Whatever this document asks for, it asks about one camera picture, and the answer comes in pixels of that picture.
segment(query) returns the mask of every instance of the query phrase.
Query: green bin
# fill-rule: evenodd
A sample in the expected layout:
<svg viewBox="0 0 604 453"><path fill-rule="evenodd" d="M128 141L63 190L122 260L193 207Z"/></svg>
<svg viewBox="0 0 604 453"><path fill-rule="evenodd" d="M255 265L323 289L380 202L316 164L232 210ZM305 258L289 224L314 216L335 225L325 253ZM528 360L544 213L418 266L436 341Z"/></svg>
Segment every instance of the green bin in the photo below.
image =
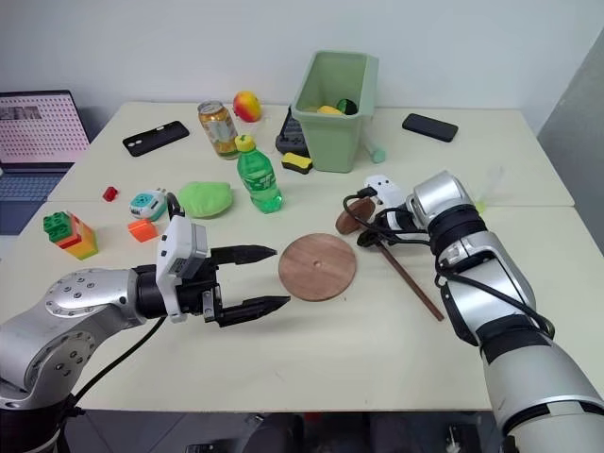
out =
<svg viewBox="0 0 604 453"><path fill-rule="evenodd" d="M374 113L378 59L352 52L319 51L312 56L302 87L292 105L300 122L312 167L321 172L348 173L359 148L362 122ZM354 115L317 113L350 99Z"/></svg>

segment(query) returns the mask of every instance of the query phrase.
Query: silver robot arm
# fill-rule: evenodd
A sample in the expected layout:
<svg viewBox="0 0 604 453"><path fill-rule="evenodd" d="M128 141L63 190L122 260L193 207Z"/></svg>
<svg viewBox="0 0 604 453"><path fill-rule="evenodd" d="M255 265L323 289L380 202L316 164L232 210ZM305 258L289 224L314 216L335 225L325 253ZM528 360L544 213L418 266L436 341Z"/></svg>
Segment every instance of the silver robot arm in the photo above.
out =
<svg viewBox="0 0 604 453"><path fill-rule="evenodd" d="M203 315L220 327L260 318L289 301L262 296L224 308L218 265L274 256L258 245L208 250L206 230L174 215L161 236L157 265L86 269L54 283L43 298L0 326L0 451L52 451L81 397L71 392L108 337L147 319Z"/></svg>
<svg viewBox="0 0 604 453"><path fill-rule="evenodd" d="M397 206L393 193L400 191L393 185L386 176L372 176L366 186L373 190L365 196L375 192L378 201ZM461 183L442 172L416 186L404 204L402 196L399 200L429 238L456 334L480 348L491 405L505 438L501 451L604 451L604 401L553 342L553 326L536 313L529 283L487 230ZM388 215L388 226L399 230L395 214Z"/></svg>

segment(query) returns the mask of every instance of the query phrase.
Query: green plastic bottle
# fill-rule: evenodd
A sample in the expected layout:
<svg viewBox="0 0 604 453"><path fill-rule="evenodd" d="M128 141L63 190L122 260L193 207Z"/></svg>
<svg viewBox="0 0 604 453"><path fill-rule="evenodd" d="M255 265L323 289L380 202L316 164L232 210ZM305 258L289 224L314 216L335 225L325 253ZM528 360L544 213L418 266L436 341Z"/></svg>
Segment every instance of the green plastic bottle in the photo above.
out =
<svg viewBox="0 0 604 453"><path fill-rule="evenodd" d="M283 197L277 187L271 161L258 150L250 135L238 135L235 144L241 153L237 161L237 171L252 203L265 214L280 210Z"/></svg>

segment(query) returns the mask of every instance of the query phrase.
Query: bottle cap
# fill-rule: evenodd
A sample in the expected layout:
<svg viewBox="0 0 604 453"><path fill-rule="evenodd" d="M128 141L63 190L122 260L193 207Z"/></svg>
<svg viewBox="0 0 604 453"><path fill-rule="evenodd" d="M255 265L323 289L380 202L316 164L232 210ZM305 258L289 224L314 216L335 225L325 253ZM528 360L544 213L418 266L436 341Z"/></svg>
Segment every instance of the bottle cap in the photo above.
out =
<svg viewBox="0 0 604 453"><path fill-rule="evenodd" d="M251 135L238 135L235 138L235 146L237 146L237 151L246 153L256 149L256 142Z"/></svg>

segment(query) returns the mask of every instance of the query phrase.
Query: black smartphone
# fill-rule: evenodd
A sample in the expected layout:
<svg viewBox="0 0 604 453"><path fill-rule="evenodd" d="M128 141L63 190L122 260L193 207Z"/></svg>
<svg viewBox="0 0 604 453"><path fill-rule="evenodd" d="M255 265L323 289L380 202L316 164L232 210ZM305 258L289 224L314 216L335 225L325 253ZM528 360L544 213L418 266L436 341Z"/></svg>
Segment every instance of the black smartphone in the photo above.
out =
<svg viewBox="0 0 604 453"><path fill-rule="evenodd" d="M154 129L141 132L127 139L122 143L132 157L137 158L154 149L158 149L168 143L183 139L189 135L189 129L179 121L173 121L167 125L158 126Z"/></svg>
<svg viewBox="0 0 604 453"><path fill-rule="evenodd" d="M444 123L427 116L412 113L403 121L403 129L443 142L451 142L459 128L450 123Z"/></svg>

